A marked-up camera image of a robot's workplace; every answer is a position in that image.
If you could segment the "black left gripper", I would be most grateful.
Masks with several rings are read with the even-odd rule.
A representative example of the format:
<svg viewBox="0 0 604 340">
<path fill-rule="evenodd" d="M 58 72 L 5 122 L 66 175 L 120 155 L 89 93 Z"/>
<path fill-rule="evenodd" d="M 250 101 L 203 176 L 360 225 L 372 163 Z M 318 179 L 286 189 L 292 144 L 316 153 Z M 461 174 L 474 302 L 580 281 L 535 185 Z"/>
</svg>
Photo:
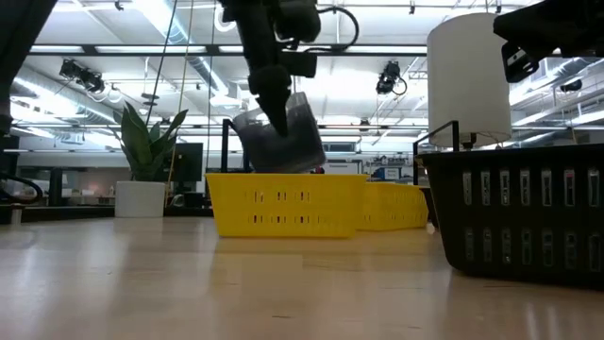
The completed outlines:
<svg viewBox="0 0 604 340">
<path fill-rule="evenodd" d="M 250 92 L 270 124 L 288 136 L 286 103 L 292 84 L 279 64 L 278 53 L 287 44 L 312 43 L 321 21 L 317 0 L 221 0 L 223 22 L 234 22 L 250 75 Z"/>
</svg>

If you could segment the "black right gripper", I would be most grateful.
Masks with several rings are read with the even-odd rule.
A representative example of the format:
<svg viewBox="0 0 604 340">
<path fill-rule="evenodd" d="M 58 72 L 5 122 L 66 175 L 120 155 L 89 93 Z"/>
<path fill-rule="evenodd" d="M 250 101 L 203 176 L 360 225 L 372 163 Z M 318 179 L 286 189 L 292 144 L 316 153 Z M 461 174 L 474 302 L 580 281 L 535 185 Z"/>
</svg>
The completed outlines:
<svg viewBox="0 0 604 340">
<path fill-rule="evenodd" d="M 497 16 L 505 78 L 518 83 L 539 70 L 520 47 L 554 48 L 565 57 L 604 58 L 604 0 L 543 0 Z"/>
</svg>

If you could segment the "grey translucent plastic bin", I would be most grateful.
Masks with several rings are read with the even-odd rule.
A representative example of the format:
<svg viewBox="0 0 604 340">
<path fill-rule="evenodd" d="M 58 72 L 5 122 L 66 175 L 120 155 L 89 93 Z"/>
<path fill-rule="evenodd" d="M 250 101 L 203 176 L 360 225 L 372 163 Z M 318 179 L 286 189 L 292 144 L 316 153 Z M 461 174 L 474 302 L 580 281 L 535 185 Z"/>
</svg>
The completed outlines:
<svg viewBox="0 0 604 340">
<path fill-rule="evenodd" d="M 285 137 L 277 133 L 261 109 L 241 113 L 233 119 L 243 151 L 258 173 L 303 173 L 326 161 L 306 94 L 293 93 L 285 109 L 288 128 Z"/>
</svg>

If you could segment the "yellow plastic basket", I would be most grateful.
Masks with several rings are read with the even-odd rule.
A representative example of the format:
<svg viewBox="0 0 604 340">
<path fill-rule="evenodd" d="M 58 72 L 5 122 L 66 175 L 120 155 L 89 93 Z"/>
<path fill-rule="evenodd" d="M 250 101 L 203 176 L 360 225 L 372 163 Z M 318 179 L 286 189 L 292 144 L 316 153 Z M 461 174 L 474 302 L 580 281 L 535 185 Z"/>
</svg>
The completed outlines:
<svg viewBox="0 0 604 340">
<path fill-rule="evenodd" d="M 421 229 L 428 223 L 428 204 L 419 186 L 366 182 L 362 207 L 357 230 Z"/>
<path fill-rule="evenodd" d="M 207 175 L 222 237 L 350 238 L 363 219 L 365 175 Z"/>
</svg>

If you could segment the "black plastic basket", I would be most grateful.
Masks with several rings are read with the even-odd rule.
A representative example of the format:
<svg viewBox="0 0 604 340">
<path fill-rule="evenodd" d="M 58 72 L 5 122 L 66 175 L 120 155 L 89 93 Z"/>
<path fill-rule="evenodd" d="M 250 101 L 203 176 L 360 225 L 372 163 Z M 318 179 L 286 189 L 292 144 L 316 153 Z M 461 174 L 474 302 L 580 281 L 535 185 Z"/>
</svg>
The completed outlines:
<svg viewBox="0 0 604 340">
<path fill-rule="evenodd" d="M 469 275 L 604 290 L 604 144 L 431 153 L 445 257 Z"/>
</svg>

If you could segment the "black background screen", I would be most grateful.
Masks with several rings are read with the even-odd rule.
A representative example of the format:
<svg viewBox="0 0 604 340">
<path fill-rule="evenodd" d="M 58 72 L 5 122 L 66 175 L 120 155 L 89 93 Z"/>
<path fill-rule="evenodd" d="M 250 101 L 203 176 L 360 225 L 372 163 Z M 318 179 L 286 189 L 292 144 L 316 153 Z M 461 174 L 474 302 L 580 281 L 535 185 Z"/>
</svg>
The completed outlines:
<svg viewBox="0 0 604 340">
<path fill-rule="evenodd" d="M 202 180 L 203 145 L 201 143 L 177 144 L 172 181 L 193 182 Z"/>
</svg>

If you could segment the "green plant in white pot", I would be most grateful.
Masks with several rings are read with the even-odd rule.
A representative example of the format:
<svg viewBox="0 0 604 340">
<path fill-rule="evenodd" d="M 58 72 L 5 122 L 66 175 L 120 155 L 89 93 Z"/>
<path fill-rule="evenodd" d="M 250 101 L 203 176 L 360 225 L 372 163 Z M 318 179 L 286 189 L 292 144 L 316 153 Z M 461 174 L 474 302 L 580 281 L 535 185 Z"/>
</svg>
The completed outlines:
<svg viewBox="0 0 604 340">
<path fill-rule="evenodd" d="M 126 156 L 132 176 L 131 180 L 116 184 L 116 217 L 163 217 L 166 184 L 159 174 L 164 161 L 176 148 L 177 130 L 187 113 L 186 110 L 177 113 L 166 129 L 161 123 L 148 126 L 130 103 L 125 103 L 122 111 L 113 114 L 119 125 L 113 135 Z"/>
</svg>

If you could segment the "black aluminium table frame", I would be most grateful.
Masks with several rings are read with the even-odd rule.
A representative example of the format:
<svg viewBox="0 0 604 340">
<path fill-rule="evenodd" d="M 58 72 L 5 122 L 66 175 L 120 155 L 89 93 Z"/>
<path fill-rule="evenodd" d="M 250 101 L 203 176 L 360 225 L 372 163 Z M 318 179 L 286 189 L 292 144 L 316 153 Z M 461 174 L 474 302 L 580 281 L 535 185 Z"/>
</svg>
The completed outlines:
<svg viewBox="0 0 604 340">
<path fill-rule="evenodd" d="M 36 207 L 24 206 L 14 209 L 0 205 L 0 225 L 12 223 L 13 213 L 21 214 L 23 223 L 65 221 L 77 219 L 110 218 L 114 216 L 111 206 Z M 168 207 L 164 217 L 213 217 L 211 208 Z"/>
</svg>

